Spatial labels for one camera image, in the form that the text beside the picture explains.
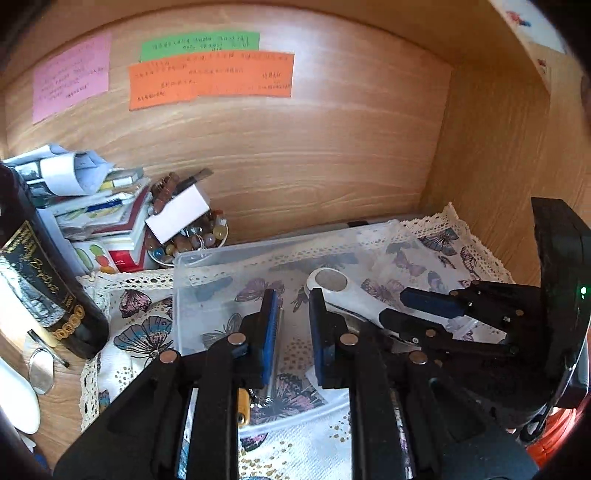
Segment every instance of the paper note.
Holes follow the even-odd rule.
[[[96,193],[113,164],[94,151],[71,152],[15,167],[33,196],[78,196]]]
[[[4,164],[8,165],[9,167],[16,167],[18,165],[23,165],[25,163],[40,160],[42,158],[56,157],[64,153],[68,153],[65,148],[60,147],[55,143],[49,143],[42,147],[36,148],[35,150],[31,150],[30,152],[26,152],[17,155],[16,157],[4,160]]]
[[[293,53],[214,51],[176,55],[129,67],[129,109],[204,95],[291,96]]]
[[[214,50],[258,50],[258,32],[192,32],[155,38],[142,43],[140,61],[163,59],[172,55]]]
[[[33,123],[109,89],[111,33],[66,50],[33,73]]]

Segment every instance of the green sticky note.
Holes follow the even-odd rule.
[[[192,32],[155,38],[142,44],[140,61],[156,60],[181,53],[213,50],[258,50],[258,32]]]

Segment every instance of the clear plastic box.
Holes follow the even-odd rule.
[[[173,335],[182,355],[203,351],[237,330],[244,316],[260,309],[265,288],[276,289],[281,297],[284,320],[276,348],[280,362],[274,401],[254,407],[241,437],[314,420],[348,404],[346,390],[323,392],[310,375],[313,353],[303,287],[316,268],[337,268],[389,306],[443,325],[446,319],[406,309],[400,291],[406,286],[442,293],[462,288],[459,274],[445,269],[395,220],[187,252],[176,257],[174,266]]]

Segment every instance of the pebble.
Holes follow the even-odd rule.
[[[216,238],[213,236],[212,233],[206,233],[203,235],[203,242],[205,243],[206,247],[212,247],[216,243]]]

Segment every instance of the stack of papers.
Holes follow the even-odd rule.
[[[67,151],[55,144],[9,158],[4,164],[19,172],[35,197],[94,194],[113,169],[93,150]]]
[[[47,144],[4,162],[28,184],[37,215],[76,276],[143,269],[152,195],[142,168]]]

